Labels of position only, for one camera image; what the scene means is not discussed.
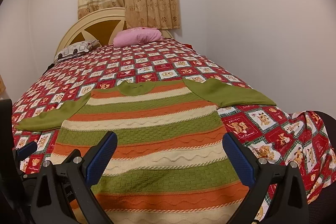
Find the striped green orange knit sweater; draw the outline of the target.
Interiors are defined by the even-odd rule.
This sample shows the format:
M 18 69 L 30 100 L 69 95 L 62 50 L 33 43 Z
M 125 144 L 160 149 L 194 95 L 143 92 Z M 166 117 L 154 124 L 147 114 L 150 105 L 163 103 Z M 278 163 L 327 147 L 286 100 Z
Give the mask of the striped green orange knit sweater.
M 116 133 L 115 154 L 93 187 L 114 223 L 225 223 L 247 191 L 221 145 L 227 130 L 218 109 L 271 104 L 256 90 L 216 79 L 123 82 L 16 128 L 58 130 L 54 163 Z

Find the red patchwork teddy bedspread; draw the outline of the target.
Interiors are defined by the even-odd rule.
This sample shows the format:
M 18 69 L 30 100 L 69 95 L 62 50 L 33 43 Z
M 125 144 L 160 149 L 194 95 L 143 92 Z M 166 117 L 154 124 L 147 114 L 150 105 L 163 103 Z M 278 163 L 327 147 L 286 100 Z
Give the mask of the red patchwork teddy bedspread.
M 51 161 L 59 133 L 56 129 L 18 130 L 16 125 L 21 120 L 59 109 L 65 102 L 78 100 L 95 89 L 112 89 L 123 82 L 183 79 L 198 83 L 216 79 L 252 89 L 224 68 L 173 39 L 122 48 L 105 46 L 56 64 L 13 107 L 15 145 L 21 148 L 35 141 L 38 146 L 35 153 L 20 163 L 21 170 L 37 173 L 43 161 Z M 222 107 L 218 114 L 226 133 L 234 133 L 257 158 L 280 165 L 296 162 L 307 196 L 310 223 L 335 223 L 333 118 L 317 111 L 287 114 L 273 101 L 271 105 Z

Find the white patterned pillow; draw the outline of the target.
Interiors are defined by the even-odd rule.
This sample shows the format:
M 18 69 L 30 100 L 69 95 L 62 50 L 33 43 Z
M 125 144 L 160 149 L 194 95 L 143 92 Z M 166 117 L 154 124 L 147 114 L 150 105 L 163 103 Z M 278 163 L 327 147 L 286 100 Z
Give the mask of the white patterned pillow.
M 54 58 L 54 63 L 59 63 L 59 62 L 66 61 L 74 57 L 84 55 L 100 47 L 101 47 L 101 44 L 96 39 L 76 42 L 60 50 L 58 53 L 56 53 L 55 58 Z

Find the pink pillow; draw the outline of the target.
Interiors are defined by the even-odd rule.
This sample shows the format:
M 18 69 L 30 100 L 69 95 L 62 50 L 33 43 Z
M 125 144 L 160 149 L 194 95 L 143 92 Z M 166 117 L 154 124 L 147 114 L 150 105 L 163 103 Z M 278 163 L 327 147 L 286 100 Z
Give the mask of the pink pillow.
M 163 41 L 160 30 L 148 27 L 136 27 L 120 31 L 113 39 L 115 47 L 127 47 L 151 42 Z

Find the cream wooden headboard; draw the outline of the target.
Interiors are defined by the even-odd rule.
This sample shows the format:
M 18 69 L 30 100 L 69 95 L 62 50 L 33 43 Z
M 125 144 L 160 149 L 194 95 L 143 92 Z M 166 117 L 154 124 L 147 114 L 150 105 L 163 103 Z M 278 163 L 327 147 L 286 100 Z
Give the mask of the cream wooden headboard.
M 114 37 L 126 28 L 125 9 L 106 8 L 94 11 L 79 19 L 64 35 L 56 53 L 76 42 L 98 40 L 101 46 L 113 45 Z M 160 30 L 163 38 L 171 38 L 167 30 Z

